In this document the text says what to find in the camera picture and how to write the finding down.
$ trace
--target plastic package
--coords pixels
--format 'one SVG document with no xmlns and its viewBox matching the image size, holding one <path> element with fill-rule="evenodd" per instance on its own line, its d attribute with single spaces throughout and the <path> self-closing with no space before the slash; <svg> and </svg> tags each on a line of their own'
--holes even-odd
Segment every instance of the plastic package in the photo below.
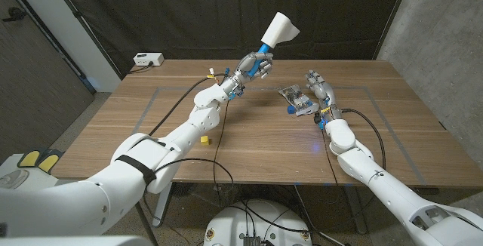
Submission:
<svg viewBox="0 0 483 246">
<path fill-rule="evenodd" d="M 310 98 L 300 90 L 299 85 L 293 85 L 278 91 L 287 101 L 295 107 L 295 115 L 308 115 L 318 111 L 318 103 L 313 103 Z"/>
</svg>

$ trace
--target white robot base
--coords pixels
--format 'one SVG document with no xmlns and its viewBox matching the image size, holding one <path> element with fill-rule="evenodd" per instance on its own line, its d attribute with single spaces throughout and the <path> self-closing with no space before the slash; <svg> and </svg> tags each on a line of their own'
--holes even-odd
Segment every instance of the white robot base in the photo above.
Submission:
<svg viewBox="0 0 483 246">
<path fill-rule="evenodd" d="M 308 230 L 307 225 L 289 208 L 273 201 L 254 199 L 247 206 L 264 219 L 280 226 Z M 260 245 L 262 241 L 290 246 L 311 246 L 312 239 L 307 232 L 292 232 L 270 225 L 246 210 L 241 202 L 223 209 L 208 224 L 204 246 Z"/>
</svg>

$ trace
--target white plastic cover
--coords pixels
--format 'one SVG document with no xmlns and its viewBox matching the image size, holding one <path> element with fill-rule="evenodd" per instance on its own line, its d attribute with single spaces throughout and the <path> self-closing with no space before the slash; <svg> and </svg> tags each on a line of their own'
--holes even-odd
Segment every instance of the white plastic cover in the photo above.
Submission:
<svg viewBox="0 0 483 246">
<path fill-rule="evenodd" d="M 265 35 L 263 35 L 262 42 L 274 48 L 277 43 L 294 39 L 299 32 L 300 30 L 292 24 L 287 16 L 277 12 Z"/>
</svg>

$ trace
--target black backdrop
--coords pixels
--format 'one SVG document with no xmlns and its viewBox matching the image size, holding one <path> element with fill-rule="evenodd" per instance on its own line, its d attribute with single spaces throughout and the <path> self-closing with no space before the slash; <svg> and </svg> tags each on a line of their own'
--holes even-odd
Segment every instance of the black backdrop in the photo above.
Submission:
<svg viewBox="0 0 483 246">
<path fill-rule="evenodd" d="M 276 59 L 371 59 L 395 0 L 71 0 L 124 77 L 137 52 L 239 59 L 277 11 L 300 29 Z"/>
</svg>

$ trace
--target electrical outlet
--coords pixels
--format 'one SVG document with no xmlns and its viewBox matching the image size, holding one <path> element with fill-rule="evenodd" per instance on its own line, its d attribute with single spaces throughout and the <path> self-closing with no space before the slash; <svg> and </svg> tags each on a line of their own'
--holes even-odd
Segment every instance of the electrical outlet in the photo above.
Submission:
<svg viewBox="0 0 483 246">
<path fill-rule="evenodd" d="M 148 66 L 149 62 L 152 62 L 153 66 L 160 66 L 165 61 L 165 57 L 162 53 L 137 53 L 133 60 L 136 66 Z"/>
</svg>

